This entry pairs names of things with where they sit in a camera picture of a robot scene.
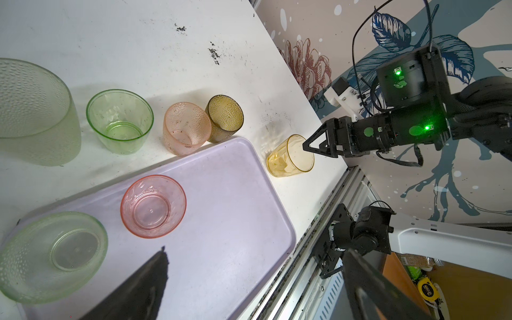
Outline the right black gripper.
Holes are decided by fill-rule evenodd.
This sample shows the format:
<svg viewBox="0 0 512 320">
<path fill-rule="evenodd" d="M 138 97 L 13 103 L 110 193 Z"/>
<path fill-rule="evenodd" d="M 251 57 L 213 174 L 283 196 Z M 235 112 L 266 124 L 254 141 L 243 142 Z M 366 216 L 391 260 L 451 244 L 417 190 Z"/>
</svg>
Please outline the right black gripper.
<svg viewBox="0 0 512 320">
<path fill-rule="evenodd" d="M 324 137 L 318 147 L 311 144 Z M 303 150 L 309 153 L 332 157 L 331 147 L 338 155 L 361 157 L 372 151 L 388 152 L 394 146 L 394 132 L 391 118 L 375 115 L 353 122 L 348 116 L 331 118 L 324 122 L 315 133 L 303 143 Z"/>
</svg>

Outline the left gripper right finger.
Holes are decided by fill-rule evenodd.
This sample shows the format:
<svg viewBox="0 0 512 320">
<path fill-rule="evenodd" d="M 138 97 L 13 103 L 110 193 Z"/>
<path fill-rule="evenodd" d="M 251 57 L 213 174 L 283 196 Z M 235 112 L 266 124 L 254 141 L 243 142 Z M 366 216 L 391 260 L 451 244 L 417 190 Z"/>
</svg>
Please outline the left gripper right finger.
<svg viewBox="0 0 512 320">
<path fill-rule="evenodd" d="M 342 261 L 354 319 L 431 319 L 353 249 L 344 253 Z"/>
</svg>

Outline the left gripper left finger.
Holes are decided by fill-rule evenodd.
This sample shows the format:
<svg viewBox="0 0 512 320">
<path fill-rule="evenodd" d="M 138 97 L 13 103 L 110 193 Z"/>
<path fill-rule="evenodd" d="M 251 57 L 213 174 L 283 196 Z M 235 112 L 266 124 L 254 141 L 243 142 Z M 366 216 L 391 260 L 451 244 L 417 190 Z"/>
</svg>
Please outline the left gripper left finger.
<svg viewBox="0 0 512 320">
<path fill-rule="evenodd" d="M 168 256 L 162 248 L 83 319 L 156 319 L 168 280 Z"/>
</svg>

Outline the yellow faceted glass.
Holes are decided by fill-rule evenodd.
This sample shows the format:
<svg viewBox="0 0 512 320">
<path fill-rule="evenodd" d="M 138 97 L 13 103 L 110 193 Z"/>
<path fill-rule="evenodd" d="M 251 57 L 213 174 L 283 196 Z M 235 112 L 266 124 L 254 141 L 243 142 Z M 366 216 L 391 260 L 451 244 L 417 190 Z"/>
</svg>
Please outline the yellow faceted glass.
<svg viewBox="0 0 512 320">
<path fill-rule="evenodd" d="M 303 150 L 305 138 L 294 134 L 282 142 L 267 157 L 269 173 L 274 177 L 289 177 L 310 172 L 315 165 L 314 154 Z"/>
</svg>

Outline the pink faceted glass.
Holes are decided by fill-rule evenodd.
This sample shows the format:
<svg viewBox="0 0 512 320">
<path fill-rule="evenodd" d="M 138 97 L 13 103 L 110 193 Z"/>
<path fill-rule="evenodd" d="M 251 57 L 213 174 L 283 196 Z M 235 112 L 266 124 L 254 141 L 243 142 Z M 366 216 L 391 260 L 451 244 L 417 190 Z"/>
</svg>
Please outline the pink faceted glass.
<svg viewBox="0 0 512 320">
<path fill-rule="evenodd" d="M 120 216 L 125 228 L 137 237 L 156 239 L 171 233 L 185 217 L 187 196 L 175 179 L 148 175 L 124 193 Z"/>
</svg>

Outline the dark amber textured glass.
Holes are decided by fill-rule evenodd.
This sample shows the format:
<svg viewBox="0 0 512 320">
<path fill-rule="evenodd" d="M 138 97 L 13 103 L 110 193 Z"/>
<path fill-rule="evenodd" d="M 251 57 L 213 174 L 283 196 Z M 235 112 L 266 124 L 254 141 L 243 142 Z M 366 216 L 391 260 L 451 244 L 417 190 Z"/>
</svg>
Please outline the dark amber textured glass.
<svg viewBox="0 0 512 320">
<path fill-rule="evenodd" d="M 243 126 L 244 114 L 240 105 L 227 95 L 213 96 L 205 109 L 211 121 L 210 143 L 229 139 Z"/>
</svg>

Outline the pale green short glass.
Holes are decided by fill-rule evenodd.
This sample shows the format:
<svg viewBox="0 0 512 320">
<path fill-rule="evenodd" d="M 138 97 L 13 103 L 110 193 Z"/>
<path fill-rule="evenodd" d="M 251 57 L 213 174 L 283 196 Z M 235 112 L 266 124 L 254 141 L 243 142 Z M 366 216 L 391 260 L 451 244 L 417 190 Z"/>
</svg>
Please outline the pale green short glass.
<svg viewBox="0 0 512 320">
<path fill-rule="evenodd" d="M 108 249 L 106 229 L 81 212 L 54 213 L 16 233 L 1 250 L 1 292 L 22 304 L 57 301 L 84 286 Z"/>
</svg>

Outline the tall pale green glass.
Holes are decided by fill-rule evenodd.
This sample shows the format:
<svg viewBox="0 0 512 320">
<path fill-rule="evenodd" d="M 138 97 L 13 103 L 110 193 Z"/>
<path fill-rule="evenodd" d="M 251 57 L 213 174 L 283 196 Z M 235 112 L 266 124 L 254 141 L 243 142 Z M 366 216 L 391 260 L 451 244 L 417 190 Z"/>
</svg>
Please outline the tall pale green glass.
<svg viewBox="0 0 512 320">
<path fill-rule="evenodd" d="M 65 83 L 34 63 L 2 58 L 1 154 L 53 167 L 80 150 L 80 122 Z"/>
</svg>

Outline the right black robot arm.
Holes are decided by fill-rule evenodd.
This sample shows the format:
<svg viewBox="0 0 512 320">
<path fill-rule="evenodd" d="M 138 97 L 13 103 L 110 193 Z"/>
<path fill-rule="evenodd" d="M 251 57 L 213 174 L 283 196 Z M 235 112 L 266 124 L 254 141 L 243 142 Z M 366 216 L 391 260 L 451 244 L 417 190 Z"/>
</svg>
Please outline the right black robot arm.
<svg viewBox="0 0 512 320">
<path fill-rule="evenodd" d="M 473 138 L 510 159 L 511 79 L 488 77 L 452 93 L 444 65 L 439 48 L 425 45 L 379 67 L 375 84 L 386 108 L 367 118 L 355 102 L 345 102 L 349 85 L 338 81 L 325 95 L 347 115 L 325 121 L 303 149 L 332 158 L 382 156 L 400 145 L 442 149 L 448 139 Z M 337 207 L 312 251 L 321 277 L 348 268 L 349 250 L 421 255 L 511 277 L 510 233 L 418 219 L 375 204 L 355 217 L 345 205 Z"/>
</svg>

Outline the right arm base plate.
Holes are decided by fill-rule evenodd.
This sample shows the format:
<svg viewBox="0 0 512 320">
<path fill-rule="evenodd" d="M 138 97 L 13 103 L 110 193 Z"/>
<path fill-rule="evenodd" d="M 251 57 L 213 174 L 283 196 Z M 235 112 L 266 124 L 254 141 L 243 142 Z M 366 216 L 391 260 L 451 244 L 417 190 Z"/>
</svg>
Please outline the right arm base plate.
<svg viewBox="0 0 512 320">
<path fill-rule="evenodd" d="M 343 203 L 334 210 L 327 226 L 313 247 L 311 256 L 319 270 L 319 277 L 327 279 L 341 271 L 336 267 L 344 251 L 351 247 L 355 221 Z"/>
</svg>

